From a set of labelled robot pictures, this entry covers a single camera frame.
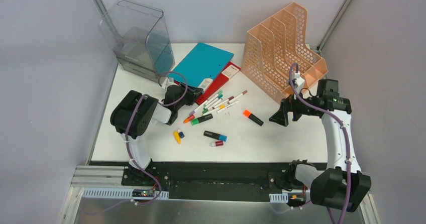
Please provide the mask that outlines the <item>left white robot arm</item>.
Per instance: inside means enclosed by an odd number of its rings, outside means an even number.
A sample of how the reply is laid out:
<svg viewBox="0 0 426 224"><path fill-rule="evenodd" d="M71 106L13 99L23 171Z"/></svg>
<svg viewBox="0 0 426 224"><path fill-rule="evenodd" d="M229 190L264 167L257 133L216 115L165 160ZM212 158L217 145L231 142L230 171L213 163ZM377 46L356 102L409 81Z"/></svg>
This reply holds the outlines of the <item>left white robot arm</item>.
<svg viewBox="0 0 426 224"><path fill-rule="evenodd" d="M152 157L144 137L149 123L154 120L166 125L173 124L178 111L185 105L193 105L202 94L202 88L184 83L166 87L162 101L131 90L113 110L110 124L125 141L129 164L137 168L134 179L141 186L147 186L153 180L153 172L147 169Z"/></svg>

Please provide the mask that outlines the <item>teal folder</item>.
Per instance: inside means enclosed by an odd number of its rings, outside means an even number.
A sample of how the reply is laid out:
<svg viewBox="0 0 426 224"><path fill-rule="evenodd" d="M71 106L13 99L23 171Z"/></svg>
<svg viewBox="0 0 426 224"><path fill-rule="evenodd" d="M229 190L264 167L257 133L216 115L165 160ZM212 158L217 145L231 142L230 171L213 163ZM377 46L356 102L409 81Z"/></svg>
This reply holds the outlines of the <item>teal folder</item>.
<svg viewBox="0 0 426 224"><path fill-rule="evenodd" d="M214 80L233 56L232 52L205 43L197 43L168 77L198 87L207 78Z"/></svg>

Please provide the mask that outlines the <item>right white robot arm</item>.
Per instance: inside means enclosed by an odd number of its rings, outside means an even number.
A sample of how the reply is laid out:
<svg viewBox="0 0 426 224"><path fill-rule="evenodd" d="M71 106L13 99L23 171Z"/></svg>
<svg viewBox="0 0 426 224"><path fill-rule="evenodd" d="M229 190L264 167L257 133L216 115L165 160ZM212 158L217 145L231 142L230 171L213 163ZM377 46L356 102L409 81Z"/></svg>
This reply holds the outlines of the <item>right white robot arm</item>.
<svg viewBox="0 0 426 224"><path fill-rule="evenodd" d="M340 97L338 81L322 79L317 93L303 98L291 95L281 100L279 110L270 121L288 126L302 116L319 117L326 133L327 166L324 171L307 160L294 160L276 185L285 190L306 186L313 204L354 212L371 188L371 178L362 174L351 137L350 100Z"/></svg>

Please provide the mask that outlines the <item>red folder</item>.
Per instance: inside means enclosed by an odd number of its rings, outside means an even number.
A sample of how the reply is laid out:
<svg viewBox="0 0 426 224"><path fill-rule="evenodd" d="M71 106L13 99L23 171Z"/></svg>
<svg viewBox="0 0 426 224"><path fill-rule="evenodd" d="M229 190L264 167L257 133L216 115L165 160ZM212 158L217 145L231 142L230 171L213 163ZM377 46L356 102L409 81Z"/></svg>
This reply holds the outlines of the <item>red folder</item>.
<svg viewBox="0 0 426 224"><path fill-rule="evenodd" d="M196 104L201 105L212 95L216 94L221 87L223 87L233 76L235 76L241 68L236 64L229 62L215 80L209 85L204 93L195 101Z"/></svg>

